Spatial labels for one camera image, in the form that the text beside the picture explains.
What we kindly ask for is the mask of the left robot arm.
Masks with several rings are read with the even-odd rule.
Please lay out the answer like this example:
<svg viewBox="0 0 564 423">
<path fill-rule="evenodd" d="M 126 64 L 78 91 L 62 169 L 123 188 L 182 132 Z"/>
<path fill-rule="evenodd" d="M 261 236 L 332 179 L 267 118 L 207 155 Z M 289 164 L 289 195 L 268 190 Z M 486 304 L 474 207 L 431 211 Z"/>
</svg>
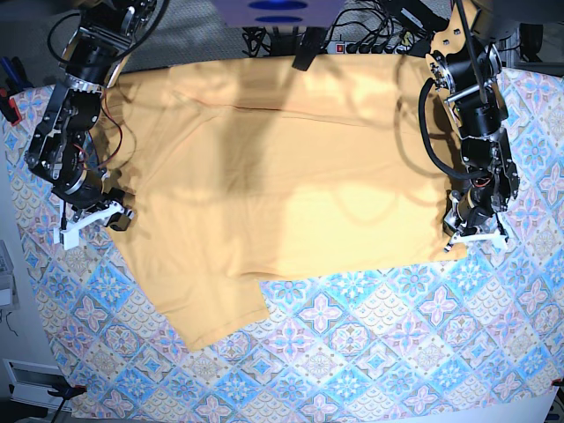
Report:
<svg viewBox="0 0 564 423">
<path fill-rule="evenodd" d="M 501 59 L 494 42 L 481 40 L 469 25 L 461 1 L 454 3 L 449 28 L 462 32 L 462 47 L 457 52 L 431 53 L 432 76 L 418 100 L 419 128 L 429 159 L 450 179 L 463 184 L 462 190 L 449 193 L 450 207 L 443 218 L 449 241 L 444 250 L 477 241 L 490 241 L 504 249 L 508 232 L 500 215 L 517 198 L 520 177 L 503 125 L 508 109 L 497 84 Z M 443 162 L 432 147 L 426 101 L 433 89 L 447 93 L 443 106 L 460 141 L 462 171 Z"/>
</svg>

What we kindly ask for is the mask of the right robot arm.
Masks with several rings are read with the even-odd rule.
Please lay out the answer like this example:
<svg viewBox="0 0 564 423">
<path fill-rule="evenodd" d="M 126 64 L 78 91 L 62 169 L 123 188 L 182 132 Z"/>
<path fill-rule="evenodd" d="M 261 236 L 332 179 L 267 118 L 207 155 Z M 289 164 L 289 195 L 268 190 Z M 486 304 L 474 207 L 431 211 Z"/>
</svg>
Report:
<svg viewBox="0 0 564 423">
<path fill-rule="evenodd" d="M 62 54 L 51 49 L 65 78 L 56 83 L 24 160 L 32 174 L 50 183 L 52 193 L 71 208 L 62 230 L 91 222 L 121 232 L 133 219 L 124 191 L 104 189 L 106 164 L 90 167 L 85 143 L 103 112 L 104 92 L 116 81 L 131 53 L 156 30 L 167 1 L 69 1 L 78 28 Z"/>
</svg>

